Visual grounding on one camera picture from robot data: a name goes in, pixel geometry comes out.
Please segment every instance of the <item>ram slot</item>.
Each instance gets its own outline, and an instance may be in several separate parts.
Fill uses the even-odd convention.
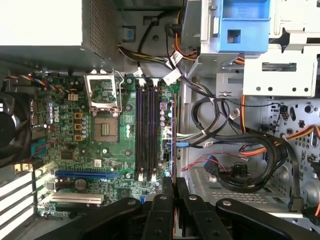
[[[152,104],[151,104],[151,112],[152,112],[152,122],[151,122],[151,180],[155,182],[157,180],[157,165],[158,165],[158,131],[159,131],[159,94],[158,91],[152,91]]]
[[[142,125],[143,125],[143,94],[139,87],[135,96],[135,176],[136,179],[141,176],[142,165]]]
[[[153,103],[152,103],[152,94],[153,94],[153,90],[151,87],[149,87],[148,89],[148,93],[147,93],[147,99],[148,99],[148,106],[147,106],[147,119],[146,119],[146,132],[147,132],[147,154],[146,154],[146,165],[145,165],[145,169],[147,170],[147,181],[151,180],[151,167],[152,167],[152,140],[153,140],[153,136],[152,136],[152,117],[153,117],[153,111],[151,109]]]
[[[140,145],[140,154],[141,154],[141,175],[139,181],[144,180],[144,173],[146,172],[146,159],[147,159],[147,138],[146,138],[146,91],[142,91],[142,114],[141,114],[141,145]]]

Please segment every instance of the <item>cable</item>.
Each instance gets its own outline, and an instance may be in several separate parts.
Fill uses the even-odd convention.
[[[67,90],[67,89],[64,89],[60,86],[57,87],[57,86],[52,85],[44,80],[40,80],[40,79],[37,79],[37,78],[29,76],[29,75],[10,75],[10,76],[7,76],[3,81],[9,81],[11,79],[26,79],[26,80],[38,83],[38,84],[44,86],[45,88],[51,89],[53,91],[57,91],[57,92],[61,92],[61,93],[70,93],[71,92],[71,89]]]

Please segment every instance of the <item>pci express slot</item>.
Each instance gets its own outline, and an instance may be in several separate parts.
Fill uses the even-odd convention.
[[[116,173],[95,171],[64,171],[58,170],[54,173],[57,178],[82,178],[82,179],[108,179],[118,176]]]

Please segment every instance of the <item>red wire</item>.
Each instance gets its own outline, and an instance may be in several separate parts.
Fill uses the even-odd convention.
[[[228,170],[226,169],[226,167],[221,164],[220,162],[216,161],[216,160],[213,160],[213,159],[206,159],[206,160],[203,160],[203,161],[200,161],[200,159],[202,159],[203,157],[205,156],[208,156],[208,155],[217,155],[217,154],[226,154],[226,155],[230,155],[230,156],[233,156],[233,157],[237,157],[237,158],[242,158],[242,156],[239,156],[239,155],[236,155],[236,154],[233,154],[233,153],[229,153],[229,152],[212,152],[212,153],[208,153],[208,154],[204,154],[202,155],[201,157],[199,157],[197,160],[195,160],[194,162],[188,164],[187,166],[183,167],[181,169],[182,172],[185,172],[186,170],[188,170],[189,168],[191,168],[192,166],[196,165],[196,164],[201,164],[201,163],[205,163],[207,161],[213,161],[214,163],[218,164],[219,166],[221,166],[223,168],[224,171],[228,172]]]

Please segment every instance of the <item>cable clip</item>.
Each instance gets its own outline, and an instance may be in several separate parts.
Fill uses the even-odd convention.
[[[212,103],[212,105],[214,104],[214,98],[212,98],[212,97],[209,97],[209,99],[210,99],[210,102]]]
[[[211,145],[213,145],[213,144],[214,144],[213,141],[206,141],[206,142],[204,143],[204,145],[203,145],[203,148],[209,147],[209,146],[211,146]]]

